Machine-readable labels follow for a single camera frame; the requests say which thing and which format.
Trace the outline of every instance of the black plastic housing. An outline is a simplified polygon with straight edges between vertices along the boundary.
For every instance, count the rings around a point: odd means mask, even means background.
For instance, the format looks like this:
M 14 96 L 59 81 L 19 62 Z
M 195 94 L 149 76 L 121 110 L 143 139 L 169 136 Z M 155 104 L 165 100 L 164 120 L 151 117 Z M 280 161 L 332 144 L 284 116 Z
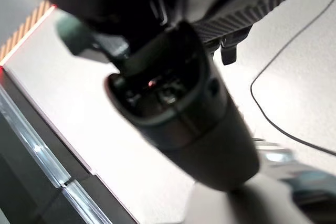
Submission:
M 176 165 L 211 188 L 232 190 L 258 172 L 257 152 L 196 33 L 187 24 L 181 25 L 178 32 L 184 35 L 185 41 L 181 39 L 183 36 L 167 36 L 167 39 L 178 38 L 170 41 L 170 49 L 175 43 L 181 43 L 190 49 L 189 54 L 197 62 L 196 85 L 184 97 L 162 113 L 138 116 L 118 94 L 113 76 L 106 81 L 107 93 L 119 112 Z M 158 41 L 157 46 L 161 47 L 162 40 Z

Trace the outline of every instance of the black cable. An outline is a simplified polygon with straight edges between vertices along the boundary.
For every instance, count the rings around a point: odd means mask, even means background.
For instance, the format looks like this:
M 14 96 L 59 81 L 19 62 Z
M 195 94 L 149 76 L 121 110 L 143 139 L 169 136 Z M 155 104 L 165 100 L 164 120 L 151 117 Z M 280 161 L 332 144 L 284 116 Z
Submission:
M 316 150 L 328 153 L 330 155 L 336 156 L 336 152 L 323 148 L 321 146 L 317 146 L 314 144 L 311 144 L 307 141 L 304 141 L 302 139 L 299 139 L 291 134 L 289 134 L 288 132 L 284 131 L 282 128 L 280 128 L 279 126 L 277 126 L 274 122 L 272 122 L 272 120 L 270 118 L 268 118 L 268 116 L 265 114 L 265 112 L 263 111 L 263 109 L 261 108 L 260 104 L 258 103 L 257 99 L 254 97 L 253 95 L 253 84 L 256 82 L 256 80 L 262 75 L 262 73 L 265 72 L 265 70 L 279 57 L 279 55 L 299 36 L 301 35 L 305 30 L 307 30 L 308 27 L 310 27 L 316 20 L 318 20 L 328 9 L 329 7 L 335 2 L 335 0 L 331 0 L 329 2 L 329 4 L 312 20 L 310 21 L 308 24 L 306 24 L 304 26 L 304 28 L 302 28 L 301 30 L 299 30 L 278 52 L 277 54 L 275 54 L 275 56 L 267 63 L 266 66 L 264 66 L 264 68 L 259 72 L 259 74 L 255 77 L 255 79 L 252 81 L 251 85 L 250 85 L 250 93 L 251 96 L 254 100 L 254 102 L 257 104 L 259 110 L 261 111 L 261 113 L 263 114 L 264 118 L 274 127 L 276 128 L 279 132 L 281 132 L 283 135 L 291 138 L 292 140 L 299 142 L 300 144 L 304 144 L 306 146 L 309 146 L 311 148 L 314 148 Z

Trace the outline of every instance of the orange striped marking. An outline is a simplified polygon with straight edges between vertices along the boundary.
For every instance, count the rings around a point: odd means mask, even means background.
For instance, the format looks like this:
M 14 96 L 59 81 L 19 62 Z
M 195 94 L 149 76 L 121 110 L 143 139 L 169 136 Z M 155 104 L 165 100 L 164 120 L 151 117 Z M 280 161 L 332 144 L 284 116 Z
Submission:
M 54 8 L 47 0 L 42 1 L 38 7 L 36 7 L 32 14 L 26 18 L 26 22 L 22 23 L 18 30 L 7 40 L 5 44 L 0 46 L 0 67 L 3 66 L 4 61 L 8 60 L 9 53 L 15 46 L 29 33 L 29 31 L 43 18 L 43 16 Z

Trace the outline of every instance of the wire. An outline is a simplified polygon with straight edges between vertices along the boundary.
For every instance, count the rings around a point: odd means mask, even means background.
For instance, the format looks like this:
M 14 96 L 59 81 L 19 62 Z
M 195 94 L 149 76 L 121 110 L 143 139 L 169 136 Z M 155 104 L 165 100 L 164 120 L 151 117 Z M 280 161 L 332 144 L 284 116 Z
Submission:
M 332 156 L 336 156 L 336 152 L 323 148 L 321 146 L 317 146 L 314 145 L 312 143 L 309 143 L 307 141 L 304 141 L 298 137 L 295 137 L 291 134 L 289 134 L 288 132 L 286 132 L 285 130 L 283 130 L 282 128 L 280 128 L 279 126 L 277 126 L 264 112 L 264 110 L 262 109 L 262 107 L 260 106 L 260 104 L 258 103 L 257 99 L 255 98 L 254 94 L 253 94 L 253 84 L 256 82 L 256 80 L 258 80 L 258 78 L 262 75 L 262 73 L 265 72 L 265 70 L 281 55 L 281 53 L 297 38 L 299 37 L 299 35 L 301 35 L 305 30 L 307 30 L 307 28 L 309 28 L 313 23 L 315 23 L 316 20 L 318 20 L 328 9 L 329 7 L 335 2 L 335 0 L 331 0 L 329 2 L 329 4 L 313 19 L 311 20 L 308 24 L 306 24 L 304 26 L 304 28 L 302 28 L 301 30 L 299 30 L 274 56 L 273 58 L 266 64 L 266 66 L 264 66 L 264 68 L 259 72 L 259 74 L 254 78 L 254 80 L 252 81 L 251 85 L 250 85 L 250 93 L 251 96 L 254 100 L 254 102 L 257 104 L 259 110 L 261 111 L 261 113 L 263 114 L 264 118 L 274 127 L 276 128 L 279 132 L 281 132 L 283 135 L 291 138 L 292 140 L 300 143 L 300 144 L 304 144 L 308 147 L 314 148 L 316 150 L 319 150 L 321 152 L 325 152 L 327 154 L 330 154 Z

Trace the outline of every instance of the chrome trim strip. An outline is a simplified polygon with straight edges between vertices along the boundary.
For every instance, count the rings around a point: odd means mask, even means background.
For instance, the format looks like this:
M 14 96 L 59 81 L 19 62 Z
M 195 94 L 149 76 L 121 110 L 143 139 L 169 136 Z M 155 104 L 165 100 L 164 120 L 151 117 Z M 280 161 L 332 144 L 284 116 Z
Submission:
M 0 113 L 51 183 L 60 188 L 71 176 L 0 86 Z
M 112 224 L 76 180 L 64 187 L 62 193 L 87 224 Z

